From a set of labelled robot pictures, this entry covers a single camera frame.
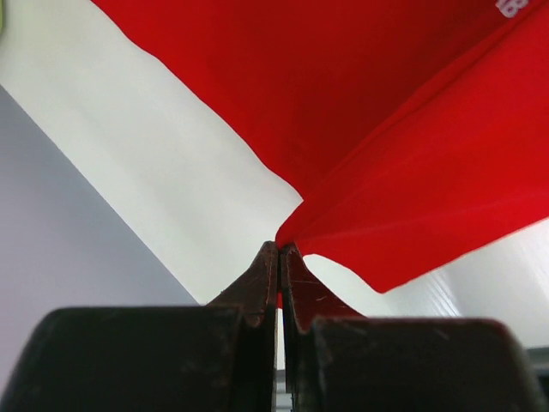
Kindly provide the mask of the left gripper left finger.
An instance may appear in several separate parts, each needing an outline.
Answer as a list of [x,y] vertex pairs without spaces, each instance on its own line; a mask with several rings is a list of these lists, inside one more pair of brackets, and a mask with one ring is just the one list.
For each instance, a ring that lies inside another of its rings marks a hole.
[[66,307],[34,329],[4,411],[270,411],[279,252],[205,306]]

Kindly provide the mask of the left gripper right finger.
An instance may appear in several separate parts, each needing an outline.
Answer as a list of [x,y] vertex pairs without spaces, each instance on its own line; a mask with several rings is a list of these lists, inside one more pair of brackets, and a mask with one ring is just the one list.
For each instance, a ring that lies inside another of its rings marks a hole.
[[368,318],[281,249],[286,385],[296,411],[545,411],[548,380],[502,323]]

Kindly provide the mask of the bright red t-shirt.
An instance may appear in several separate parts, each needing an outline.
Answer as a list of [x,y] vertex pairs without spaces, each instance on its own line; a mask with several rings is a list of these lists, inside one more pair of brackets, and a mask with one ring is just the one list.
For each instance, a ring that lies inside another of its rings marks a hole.
[[548,216],[545,1],[101,1],[384,293]]

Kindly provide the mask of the green plastic basin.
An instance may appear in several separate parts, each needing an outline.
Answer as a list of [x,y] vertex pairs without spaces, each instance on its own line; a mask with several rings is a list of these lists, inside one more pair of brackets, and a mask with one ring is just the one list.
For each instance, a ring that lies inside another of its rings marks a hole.
[[0,33],[3,31],[4,26],[4,5],[3,0],[0,0]]

